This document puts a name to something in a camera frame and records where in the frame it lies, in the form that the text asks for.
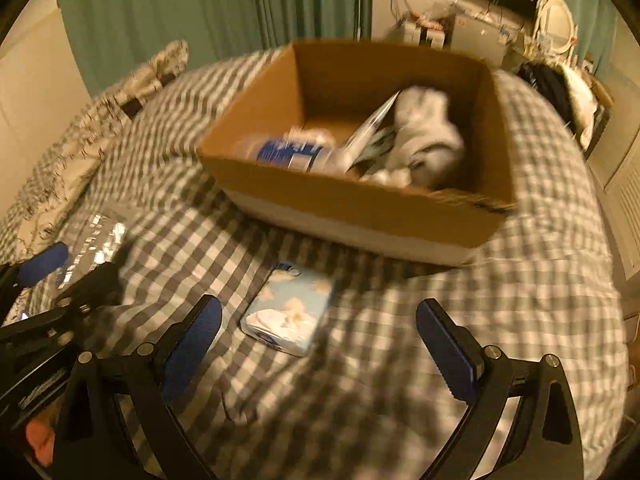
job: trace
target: water bottle label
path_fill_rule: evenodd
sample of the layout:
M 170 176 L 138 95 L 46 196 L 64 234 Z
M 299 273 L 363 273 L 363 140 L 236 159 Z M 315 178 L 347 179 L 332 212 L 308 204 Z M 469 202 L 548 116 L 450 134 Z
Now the water bottle label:
M 284 166 L 290 170 L 309 171 L 322 146 L 296 140 L 268 140 L 255 160 Z

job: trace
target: metal screw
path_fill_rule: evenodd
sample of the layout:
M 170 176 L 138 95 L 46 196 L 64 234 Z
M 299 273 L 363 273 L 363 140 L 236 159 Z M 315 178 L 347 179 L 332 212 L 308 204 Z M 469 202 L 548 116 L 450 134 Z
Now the metal screw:
M 146 356 L 151 354 L 154 351 L 154 346 L 151 343 L 142 343 L 136 350 L 138 355 Z
M 548 364 L 552 368 L 558 368 L 558 365 L 560 364 L 560 359 L 558 359 L 553 354 L 547 354 L 545 356 L 545 361 L 546 361 L 546 364 Z
M 78 356 L 78 362 L 82 363 L 83 365 L 85 365 L 92 359 L 92 357 L 93 357 L 93 355 L 91 354 L 91 352 L 82 352 Z
M 484 349 L 484 354 L 490 359 L 497 359 L 502 355 L 502 352 L 497 346 L 489 345 L 487 348 Z
M 63 335 L 61 335 L 58 338 L 58 345 L 59 346 L 64 346 L 66 344 L 69 344 L 69 343 L 71 343 L 73 338 L 74 338 L 74 333 L 71 332 L 71 330 L 68 330 L 67 332 L 63 333 Z

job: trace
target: blue label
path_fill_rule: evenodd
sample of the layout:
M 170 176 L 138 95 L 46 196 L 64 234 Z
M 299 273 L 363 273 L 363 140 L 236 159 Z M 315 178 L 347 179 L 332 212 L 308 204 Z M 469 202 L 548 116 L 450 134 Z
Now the blue label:
M 264 332 L 256 330 L 255 331 L 255 335 L 257 335 L 265 343 L 267 343 L 267 344 L 269 344 L 271 346 L 274 346 L 276 348 L 280 348 L 280 345 L 278 343 L 276 343 L 276 341 L 273 339 L 273 337 L 266 335 Z
M 316 160 L 322 146 L 295 140 L 268 140 L 255 160 L 284 166 L 291 170 L 308 171 Z

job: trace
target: white mirror frame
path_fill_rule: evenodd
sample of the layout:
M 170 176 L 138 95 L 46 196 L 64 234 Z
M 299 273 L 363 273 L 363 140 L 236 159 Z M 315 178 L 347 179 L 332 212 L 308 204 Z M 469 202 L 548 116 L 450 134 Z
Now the white mirror frame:
M 564 0 L 547 0 L 546 1 L 546 3 L 542 6 L 540 11 L 538 12 L 538 18 L 536 19 L 536 27 L 534 29 L 533 37 L 536 39 L 539 37 L 540 31 L 541 31 L 540 27 L 542 26 L 542 21 L 543 21 L 542 17 L 546 12 L 549 12 L 552 7 L 560 7 L 564 11 L 564 13 L 566 14 L 569 20 L 570 34 L 566 44 L 557 48 L 552 47 L 551 51 L 553 54 L 564 54 L 569 49 L 571 49 L 571 52 L 569 53 L 569 57 L 571 57 L 573 52 L 572 39 L 576 36 L 576 27 L 574 22 L 574 16 L 572 15 L 571 10 L 569 9 L 568 5 Z

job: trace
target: bedsheet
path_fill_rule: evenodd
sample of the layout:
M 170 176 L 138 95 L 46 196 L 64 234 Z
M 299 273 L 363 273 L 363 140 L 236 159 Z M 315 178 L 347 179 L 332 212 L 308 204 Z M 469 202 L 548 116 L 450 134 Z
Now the bedsheet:
M 277 52 L 179 76 L 127 125 L 58 234 L 73 244 L 110 203 L 130 213 L 134 241 L 124 304 L 96 315 L 92 348 L 132 351 L 157 340 L 201 295 L 220 298 L 223 326 L 178 419 L 216 475 L 231 479 L 417 479 L 462 416 L 415 329 L 434 297 L 482 344 L 512 358 L 562 359 L 582 434 L 585 478 L 604 468 L 626 383 L 618 294 L 591 181 L 553 108 L 496 73 L 513 137 L 517 212 L 468 264 L 450 270 L 391 260 L 288 232 L 240 212 L 198 163 L 212 118 Z M 15 219 L 2 222 L 0 260 Z M 276 259 L 326 272 L 337 294 L 305 358 L 246 336 L 239 319 Z M 30 297 L 50 307 L 52 279 Z M 477 474 L 489 471 L 513 417 L 508 405 Z M 156 471 L 140 428 L 127 422 Z

